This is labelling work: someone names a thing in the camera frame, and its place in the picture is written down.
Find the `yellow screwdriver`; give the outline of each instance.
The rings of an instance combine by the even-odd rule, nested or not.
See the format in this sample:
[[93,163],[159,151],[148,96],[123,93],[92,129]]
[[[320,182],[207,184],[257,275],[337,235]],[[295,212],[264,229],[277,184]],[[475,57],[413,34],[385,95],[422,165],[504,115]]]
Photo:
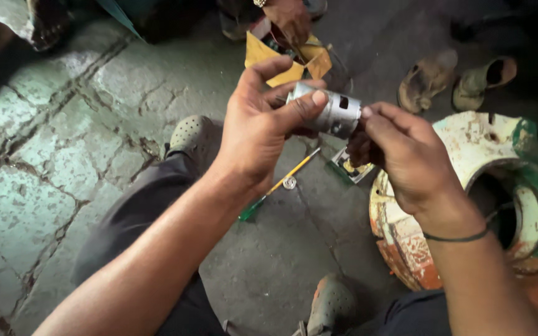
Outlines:
[[252,214],[255,213],[255,211],[257,211],[257,209],[263,204],[263,201],[265,201],[265,198],[267,198],[267,196],[271,195],[272,192],[274,192],[277,188],[279,188],[281,183],[283,183],[283,180],[287,179],[288,177],[290,177],[290,176],[294,175],[296,172],[298,172],[302,168],[302,166],[304,166],[304,164],[309,162],[309,160],[315,154],[317,154],[320,150],[321,150],[321,148],[319,147],[319,148],[315,149],[314,152],[312,152],[309,156],[305,157],[304,160],[302,160],[296,167],[294,167],[294,169],[292,169],[288,174],[286,174],[286,176],[284,176],[283,179],[279,180],[279,182],[276,185],[274,185],[273,188],[271,188],[271,190],[267,191],[267,194],[265,194],[265,196],[261,197],[261,199],[256,201],[255,204],[253,204],[250,207],[244,209],[240,213],[240,216],[238,216],[238,219],[240,219],[241,221],[245,221],[245,220],[249,219],[250,216],[252,216]]

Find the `left hand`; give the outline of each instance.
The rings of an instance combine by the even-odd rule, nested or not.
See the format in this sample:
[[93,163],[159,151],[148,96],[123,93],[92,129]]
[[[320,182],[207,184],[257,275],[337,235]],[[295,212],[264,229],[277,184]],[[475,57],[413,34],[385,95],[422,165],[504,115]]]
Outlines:
[[310,15],[302,0],[268,0],[263,11],[293,46],[309,40]]
[[[296,81],[261,92],[265,81],[291,67],[290,57],[278,56],[244,70],[229,99],[221,148],[209,169],[233,174],[238,184],[258,195],[271,187],[273,170],[286,139],[299,133],[304,122],[316,118],[327,105],[327,95],[322,91],[284,105],[278,97],[286,97]],[[317,88],[326,87],[322,80],[305,82]]]

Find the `dark trousers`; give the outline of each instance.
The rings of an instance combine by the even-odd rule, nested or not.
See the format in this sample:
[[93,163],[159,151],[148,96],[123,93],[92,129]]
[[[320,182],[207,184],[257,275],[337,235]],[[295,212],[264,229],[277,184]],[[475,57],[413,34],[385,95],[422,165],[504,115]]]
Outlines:
[[[192,160],[181,153],[142,172],[95,227],[80,251],[72,274],[76,286],[128,248],[198,179],[195,172]],[[349,334],[451,335],[444,294],[442,291],[408,294],[393,302],[380,317]],[[184,288],[157,335],[225,335],[198,273]]]

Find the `metal cylinder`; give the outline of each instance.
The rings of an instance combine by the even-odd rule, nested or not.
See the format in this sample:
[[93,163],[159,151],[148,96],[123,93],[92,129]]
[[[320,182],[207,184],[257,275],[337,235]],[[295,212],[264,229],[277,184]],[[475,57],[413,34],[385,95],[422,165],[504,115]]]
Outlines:
[[[308,86],[303,82],[296,83],[294,91],[288,94],[288,101],[300,98],[308,93],[319,90]],[[361,117],[361,102],[358,99],[340,95],[339,93],[322,90],[327,94],[329,102],[323,112],[313,120],[308,120],[305,127],[317,132],[336,136],[340,139],[348,139]]]

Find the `hand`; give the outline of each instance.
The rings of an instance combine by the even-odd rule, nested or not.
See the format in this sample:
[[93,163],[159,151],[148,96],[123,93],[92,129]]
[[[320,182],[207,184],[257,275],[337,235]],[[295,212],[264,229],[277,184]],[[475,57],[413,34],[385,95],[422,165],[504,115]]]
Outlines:
[[465,192],[445,145],[426,120],[388,103],[362,109],[361,121],[347,152],[355,166],[373,162],[389,175],[404,212],[441,214],[441,200]]
[[[244,188],[260,195],[271,187],[273,170],[289,135],[301,130],[305,120],[316,118],[327,104],[322,91],[309,93],[284,106],[296,82],[261,92],[265,81],[292,67],[288,56],[269,58],[244,70],[228,102],[221,148],[210,170],[233,173]],[[305,81],[325,88],[324,81]]]
[[293,46],[309,40],[310,15],[302,0],[268,0],[263,11]]

